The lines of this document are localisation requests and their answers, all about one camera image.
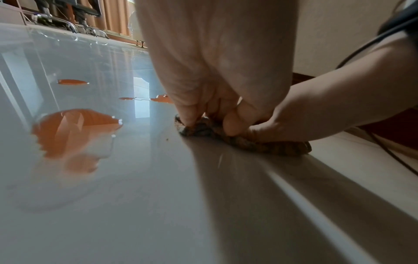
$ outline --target cloth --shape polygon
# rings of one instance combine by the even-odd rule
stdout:
[[[300,156],[312,151],[309,142],[271,142],[257,143],[243,137],[229,137],[223,131],[222,125],[207,117],[202,117],[195,126],[186,127],[176,115],[174,124],[180,135],[184,137],[210,137],[222,140],[234,147],[257,153],[266,153],[280,156]]]

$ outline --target forearm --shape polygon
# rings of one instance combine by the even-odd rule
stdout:
[[[418,104],[418,52],[399,34],[312,81],[320,98],[316,103],[327,111],[321,114],[341,129],[380,121]],[[331,108],[320,107],[330,104]]]

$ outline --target glossy white floor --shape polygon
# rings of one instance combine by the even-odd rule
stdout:
[[[418,259],[418,178],[374,144],[288,158],[183,139],[173,105],[118,99],[164,93],[144,51],[0,24],[0,53],[0,263]]]

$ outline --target floor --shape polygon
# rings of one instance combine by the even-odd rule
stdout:
[[[146,51],[0,35],[0,263],[418,259],[418,178],[378,146],[340,133],[294,158],[183,139],[172,104],[119,99],[164,94]]]

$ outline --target patterned cloth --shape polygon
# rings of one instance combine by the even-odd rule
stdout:
[[[229,137],[223,131],[222,125],[207,117],[202,117],[195,126],[186,127],[176,115],[175,127],[180,135],[184,137],[210,137],[222,140],[234,147],[257,153],[266,153],[280,156],[300,156],[312,151],[309,142],[272,142],[256,143],[243,137]]]

